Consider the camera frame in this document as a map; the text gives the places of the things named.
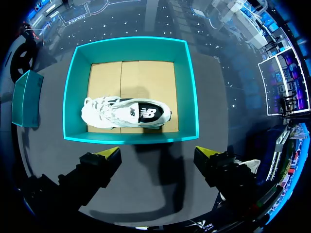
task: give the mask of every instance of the teal box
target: teal box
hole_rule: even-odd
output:
[[[92,64],[117,61],[174,62],[178,127],[175,133],[91,133],[81,118]],[[101,144],[151,144],[197,139],[199,114],[189,48],[184,40],[122,37],[78,46],[69,67],[63,103],[66,140]]]
[[[43,77],[28,70],[15,83],[12,100],[12,123],[38,127],[39,99]]]

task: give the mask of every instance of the white sneaker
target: white sneaker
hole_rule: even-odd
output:
[[[101,129],[115,127],[144,127],[159,129],[171,119],[170,108],[159,101],[149,99],[121,99],[102,97],[86,98],[81,110],[83,121]]]

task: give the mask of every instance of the gray platform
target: gray platform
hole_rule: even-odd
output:
[[[86,152],[115,145],[63,139],[62,108],[72,54],[39,72],[44,76],[39,127],[18,128],[19,147],[28,175],[47,175],[58,183]],[[225,84],[218,61],[191,52],[199,104],[197,140],[155,145],[121,145],[122,165],[106,189],[80,211],[124,226],[155,226],[184,221],[209,212],[218,190],[210,188],[193,164],[195,146],[224,151],[228,141]]]

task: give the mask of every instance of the cardboard bottom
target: cardboard bottom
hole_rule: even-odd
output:
[[[170,133],[178,132],[178,111],[174,64],[161,61],[131,61],[93,64],[88,83],[88,97],[145,98],[163,102],[172,118],[160,130],[113,128],[103,130],[87,126],[93,133]]]

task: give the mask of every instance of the new balance logo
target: new balance logo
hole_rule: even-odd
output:
[[[134,110],[134,108],[131,108],[130,114],[131,114],[131,116],[135,116],[135,110]]]
[[[155,113],[156,113],[156,109],[154,108],[148,108],[148,109],[142,108],[139,113],[139,117],[153,118],[155,116]]]

